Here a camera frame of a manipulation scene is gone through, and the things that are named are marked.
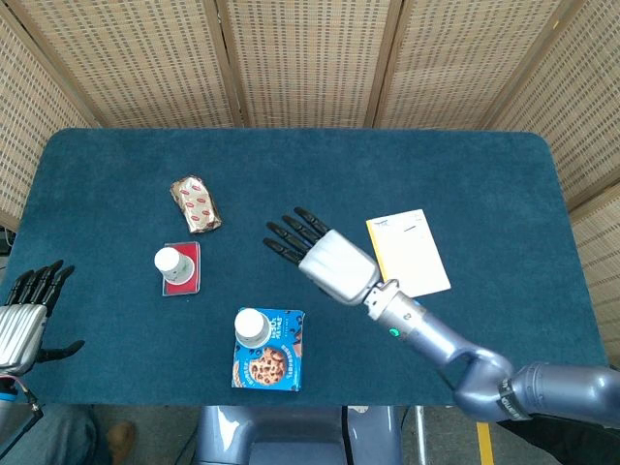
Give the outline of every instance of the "cookie package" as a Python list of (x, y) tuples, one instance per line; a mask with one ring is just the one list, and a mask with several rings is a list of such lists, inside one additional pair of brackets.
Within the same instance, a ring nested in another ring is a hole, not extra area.
[(197, 176), (187, 176), (170, 186), (172, 198), (185, 216), (190, 233), (204, 233), (222, 225), (208, 189)]
[(257, 349), (248, 349), (235, 341), (232, 387), (301, 390), (301, 335), (304, 313), (300, 310), (271, 308), (256, 310), (269, 320), (271, 334), (267, 342)]

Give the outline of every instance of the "person's shoe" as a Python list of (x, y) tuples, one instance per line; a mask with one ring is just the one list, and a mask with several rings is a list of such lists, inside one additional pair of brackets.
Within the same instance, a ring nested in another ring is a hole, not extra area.
[(120, 465), (131, 452), (136, 441), (136, 426), (129, 421), (122, 421), (109, 429), (106, 435), (112, 465)]

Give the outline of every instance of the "wicker room divider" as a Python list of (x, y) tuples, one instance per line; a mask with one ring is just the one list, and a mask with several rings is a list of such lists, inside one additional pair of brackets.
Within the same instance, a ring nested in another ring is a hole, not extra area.
[(533, 131), (620, 359), (617, 1), (5, 1), (0, 224), (63, 127)]

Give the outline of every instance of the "woven screen panel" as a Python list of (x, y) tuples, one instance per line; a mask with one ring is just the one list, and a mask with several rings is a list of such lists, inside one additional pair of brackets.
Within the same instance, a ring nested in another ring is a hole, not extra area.
[(108, 125), (233, 125), (202, 0), (21, 3)]
[(559, 0), (412, 0), (383, 128), (478, 128)]
[(620, 189), (573, 221), (573, 233), (605, 348), (620, 357)]
[(49, 137), (87, 127), (12, 26), (0, 16), (0, 211), (14, 229)]
[(389, 0), (225, 0), (251, 123), (363, 124)]
[(588, 1), (494, 124), (551, 145), (567, 202), (620, 166), (620, 2)]

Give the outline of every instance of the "blue felt tablecloth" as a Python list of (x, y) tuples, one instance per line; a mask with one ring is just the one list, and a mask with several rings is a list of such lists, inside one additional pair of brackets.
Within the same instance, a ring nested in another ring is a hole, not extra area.
[[(201, 176), (224, 219), (191, 235), (169, 193)], [(446, 404), (432, 366), (363, 307), (321, 293), (261, 244), (304, 205), (372, 254), (368, 218), (422, 208), (452, 289), (421, 299), (508, 356), (605, 363), (549, 149), (532, 134), (376, 130), (65, 130), (48, 143), (11, 255), (74, 264), (28, 375), (45, 402)], [(153, 256), (197, 240), (196, 295), (161, 296)], [(240, 306), (306, 312), (301, 392), (231, 388)]]

